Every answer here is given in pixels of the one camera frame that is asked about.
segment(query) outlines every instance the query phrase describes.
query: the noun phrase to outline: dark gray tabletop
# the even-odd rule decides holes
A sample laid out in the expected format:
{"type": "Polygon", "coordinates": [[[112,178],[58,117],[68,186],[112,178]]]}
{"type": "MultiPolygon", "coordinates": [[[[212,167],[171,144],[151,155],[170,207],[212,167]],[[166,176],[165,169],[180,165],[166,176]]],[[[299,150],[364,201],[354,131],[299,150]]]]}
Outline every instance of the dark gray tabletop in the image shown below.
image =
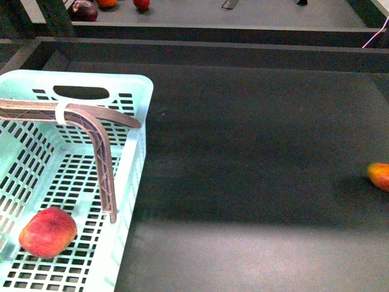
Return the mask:
{"type": "Polygon", "coordinates": [[[389,291],[385,76],[88,66],[155,85],[117,292],[389,291]]]}
{"type": "Polygon", "coordinates": [[[363,28],[364,23],[346,0],[240,0],[233,10],[222,8],[225,0],[151,0],[145,13],[138,13],[131,0],[118,0],[116,8],[99,12],[100,23],[200,27],[313,27],[363,28]]]}

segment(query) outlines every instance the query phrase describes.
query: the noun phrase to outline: basket grid holes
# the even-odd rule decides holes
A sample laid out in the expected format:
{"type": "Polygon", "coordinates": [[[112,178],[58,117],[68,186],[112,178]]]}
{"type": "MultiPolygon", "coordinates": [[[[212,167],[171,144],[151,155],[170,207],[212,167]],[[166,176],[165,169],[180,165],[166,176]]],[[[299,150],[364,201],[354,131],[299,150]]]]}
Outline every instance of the basket grid holes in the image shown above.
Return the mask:
{"type": "Polygon", "coordinates": [[[55,150],[34,123],[3,120],[1,128],[13,135],[23,149],[0,180],[0,190],[8,194],[0,197],[0,252],[55,150]]]}
{"type": "MultiPolygon", "coordinates": [[[[119,159],[112,157],[114,173],[119,159]]],[[[67,154],[41,208],[57,206],[72,213],[82,192],[94,193],[84,226],[69,247],[54,259],[39,259],[19,250],[3,287],[49,291],[83,290],[105,215],[101,213],[93,155],[67,154]]]]}
{"type": "MultiPolygon", "coordinates": [[[[36,95],[36,99],[38,100],[50,100],[50,101],[58,101],[54,97],[48,97],[45,90],[43,89],[33,89],[34,93],[38,93],[36,95]]],[[[108,108],[112,110],[121,111],[129,116],[134,116],[134,107],[133,107],[133,95],[131,93],[119,93],[119,99],[114,100],[112,105],[109,105],[108,108]]],[[[112,146],[120,145],[123,146],[126,142],[126,137],[129,129],[127,127],[117,125],[112,122],[103,122],[103,126],[105,127],[110,143],[112,146]]],[[[67,143],[77,143],[77,144],[91,144],[91,140],[89,136],[80,128],[75,126],[61,126],[56,125],[58,131],[65,139],[67,143]]]]}

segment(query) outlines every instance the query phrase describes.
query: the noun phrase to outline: light blue basket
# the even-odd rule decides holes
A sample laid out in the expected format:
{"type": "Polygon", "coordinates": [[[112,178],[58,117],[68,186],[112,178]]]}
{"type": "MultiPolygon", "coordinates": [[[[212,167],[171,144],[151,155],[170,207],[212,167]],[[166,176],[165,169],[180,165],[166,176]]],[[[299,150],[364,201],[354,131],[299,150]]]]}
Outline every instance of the light blue basket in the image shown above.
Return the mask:
{"type": "Polygon", "coordinates": [[[0,120],[1,291],[114,291],[146,155],[152,91],[151,80],[141,75],[16,70],[0,76],[2,99],[106,106],[142,123],[133,129],[102,121],[115,174],[118,214],[112,224],[100,208],[94,151],[83,130],[0,120]],[[68,90],[75,88],[78,93],[104,88],[95,91],[109,97],[75,100],[68,90]],[[69,212],[78,234],[59,256],[44,260],[23,251],[18,236],[33,215],[49,206],[69,212]]]}

